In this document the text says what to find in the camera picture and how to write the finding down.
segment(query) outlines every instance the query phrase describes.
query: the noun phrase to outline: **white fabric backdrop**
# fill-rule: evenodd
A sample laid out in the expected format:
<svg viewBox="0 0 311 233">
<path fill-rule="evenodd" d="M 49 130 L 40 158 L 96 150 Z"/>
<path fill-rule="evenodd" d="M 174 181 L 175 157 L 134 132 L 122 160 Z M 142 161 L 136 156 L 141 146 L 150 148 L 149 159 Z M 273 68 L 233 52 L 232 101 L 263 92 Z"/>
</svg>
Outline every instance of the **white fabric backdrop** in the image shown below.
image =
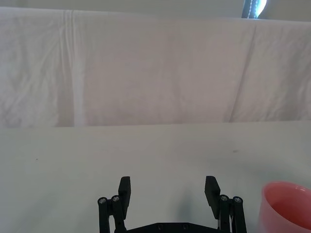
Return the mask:
<svg viewBox="0 0 311 233">
<path fill-rule="evenodd" d="M 0 127 L 311 119 L 311 23 L 0 8 Z"/>
</svg>

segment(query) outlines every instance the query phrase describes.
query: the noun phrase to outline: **screw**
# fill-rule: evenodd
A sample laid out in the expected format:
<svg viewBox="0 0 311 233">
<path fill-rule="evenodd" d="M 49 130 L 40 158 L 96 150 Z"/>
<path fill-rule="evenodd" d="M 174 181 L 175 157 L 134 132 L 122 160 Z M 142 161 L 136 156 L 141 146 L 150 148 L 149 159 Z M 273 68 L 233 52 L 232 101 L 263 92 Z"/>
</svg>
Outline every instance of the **screw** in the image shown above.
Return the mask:
<svg viewBox="0 0 311 233">
<path fill-rule="evenodd" d="M 99 204 L 104 204 L 105 202 L 106 202 L 105 198 L 99 199 L 99 201 L 98 201 Z"/>
<path fill-rule="evenodd" d="M 237 202 L 237 203 L 241 203 L 242 202 L 241 198 L 234 198 L 234 201 Z"/>
<path fill-rule="evenodd" d="M 188 230 L 189 229 L 189 225 L 188 224 L 183 224 L 183 229 L 184 230 Z"/>
<path fill-rule="evenodd" d="M 224 201 L 228 200 L 228 198 L 225 197 L 225 196 L 221 196 L 220 199 L 221 199 L 221 200 L 224 200 Z"/>
<path fill-rule="evenodd" d="M 119 197 L 114 197 L 112 200 L 113 200 L 113 201 L 118 201 L 118 200 L 120 200 L 120 199 L 119 199 Z"/>
<path fill-rule="evenodd" d="M 157 228 L 158 228 L 159 230 L 163 230 L 163 224 L 159 224 L 159 225 L 157 226 Z"/>
</svg>

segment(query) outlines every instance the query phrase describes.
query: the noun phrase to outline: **window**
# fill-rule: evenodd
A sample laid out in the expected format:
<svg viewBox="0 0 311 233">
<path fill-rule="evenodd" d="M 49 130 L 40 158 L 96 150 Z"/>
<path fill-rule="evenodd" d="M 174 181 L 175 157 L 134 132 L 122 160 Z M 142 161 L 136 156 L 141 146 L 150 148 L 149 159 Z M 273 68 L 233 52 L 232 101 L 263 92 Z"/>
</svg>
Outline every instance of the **window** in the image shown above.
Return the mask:
<svg viewBox="0 0 311 233">
<path fill-rule="evenodd" d="M 242 18 L 258 18 L 266 4 L 267 0 L 245 0 Z"/>
</svg>

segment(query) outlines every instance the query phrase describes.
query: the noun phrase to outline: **pink cup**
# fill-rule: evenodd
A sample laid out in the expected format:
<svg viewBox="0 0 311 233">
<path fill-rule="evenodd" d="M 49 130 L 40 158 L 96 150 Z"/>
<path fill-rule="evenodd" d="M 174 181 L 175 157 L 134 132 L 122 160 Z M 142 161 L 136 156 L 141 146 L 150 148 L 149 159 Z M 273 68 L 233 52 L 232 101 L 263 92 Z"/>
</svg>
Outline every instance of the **pink cup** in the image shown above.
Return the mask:
<svg viewBox="0 0 311 233">
<path fill-rule="evenodd" d="M 311 190 L 289 182 L 262 189 L 260 233 L 311 233 Z"/>
</svg>

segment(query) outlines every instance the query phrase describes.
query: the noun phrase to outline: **white table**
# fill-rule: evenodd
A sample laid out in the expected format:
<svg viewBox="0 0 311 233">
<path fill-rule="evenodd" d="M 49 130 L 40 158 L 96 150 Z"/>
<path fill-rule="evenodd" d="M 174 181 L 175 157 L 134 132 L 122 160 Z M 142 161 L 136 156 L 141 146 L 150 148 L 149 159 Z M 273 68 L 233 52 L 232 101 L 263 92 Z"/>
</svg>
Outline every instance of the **white table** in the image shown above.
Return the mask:
<svg viewBox="0 0 311 233">
<path fill-rule="evenodd" d="M 223 194 L 244 199 L 251 233 L 266 182 L 311 187 L 310 153 L 310 122 L 1 130 L 0 232 L 96 233 L 97 199 L 127 175 L 128 229 L 216 227 L 204 195 L 213 175 Z"/>
</svg>

